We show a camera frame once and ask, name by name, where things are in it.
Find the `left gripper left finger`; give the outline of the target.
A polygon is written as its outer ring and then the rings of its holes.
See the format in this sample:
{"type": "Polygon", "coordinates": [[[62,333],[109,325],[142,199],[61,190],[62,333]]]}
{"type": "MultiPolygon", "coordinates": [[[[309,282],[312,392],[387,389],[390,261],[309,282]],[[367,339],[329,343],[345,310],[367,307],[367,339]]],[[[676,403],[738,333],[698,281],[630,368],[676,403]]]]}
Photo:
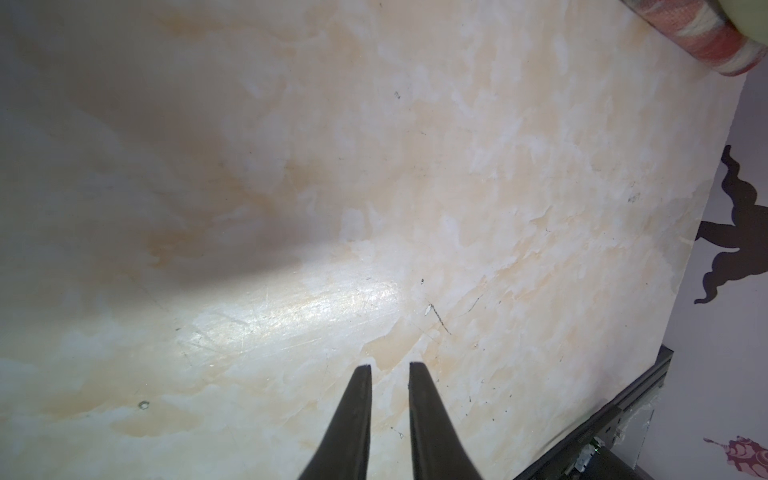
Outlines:
{"type": "Polygon", "coordinates": [[[365,480],[371,414],[371,367],[361,365],[353,371],[325,435],[299,479],[365,480]]]}

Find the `red plaid skirt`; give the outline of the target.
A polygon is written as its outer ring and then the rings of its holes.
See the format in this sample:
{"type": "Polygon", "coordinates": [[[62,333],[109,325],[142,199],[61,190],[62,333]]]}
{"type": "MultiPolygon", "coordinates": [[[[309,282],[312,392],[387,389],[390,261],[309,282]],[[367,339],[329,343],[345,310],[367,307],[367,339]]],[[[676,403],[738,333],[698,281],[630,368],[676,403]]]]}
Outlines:
{"type": "Polygon", "coordinates": [[[736,77],[767,57],[767,47],[739,32],[715,1],[627,1],[625,5],[691,57],[736,77]]]}

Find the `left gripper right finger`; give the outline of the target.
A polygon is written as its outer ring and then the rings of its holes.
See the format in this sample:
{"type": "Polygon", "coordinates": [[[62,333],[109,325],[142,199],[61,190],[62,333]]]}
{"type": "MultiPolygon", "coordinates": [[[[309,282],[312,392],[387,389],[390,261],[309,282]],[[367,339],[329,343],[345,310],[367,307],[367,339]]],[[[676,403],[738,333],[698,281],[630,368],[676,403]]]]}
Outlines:
{"type": "Polygon", "coordinates": [[[409,421],[414,479],[481,479],[421,362],[409,366],[409,421]]]}

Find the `olive green skirt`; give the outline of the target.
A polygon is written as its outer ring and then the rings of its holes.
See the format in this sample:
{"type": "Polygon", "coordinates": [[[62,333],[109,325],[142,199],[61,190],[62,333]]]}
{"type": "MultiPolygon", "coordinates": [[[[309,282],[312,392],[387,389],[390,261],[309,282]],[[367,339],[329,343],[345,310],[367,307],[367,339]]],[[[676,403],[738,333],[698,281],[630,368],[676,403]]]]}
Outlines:
{"type": "Polygon", "coordinates": [[[767,44],[768,0],[719,0],[719,4],[743,35],[767,44]]]}

